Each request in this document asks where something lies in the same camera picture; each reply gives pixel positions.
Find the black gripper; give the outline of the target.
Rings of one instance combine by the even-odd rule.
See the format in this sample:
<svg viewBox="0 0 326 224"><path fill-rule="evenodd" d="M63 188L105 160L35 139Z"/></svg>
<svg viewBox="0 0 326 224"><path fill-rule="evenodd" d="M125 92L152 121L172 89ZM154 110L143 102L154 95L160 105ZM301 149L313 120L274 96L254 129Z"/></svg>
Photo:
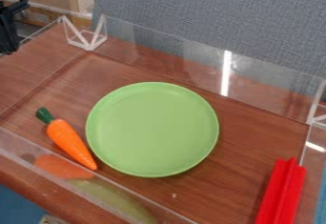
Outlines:
<svg viewBox="0 0 326 224"><path fill-rule="evenodd" d="M0 52L4 54L11 54L19 49L20 40L13 15L28 8L28 0L15 0L8 6L0 0Z"/></svg>

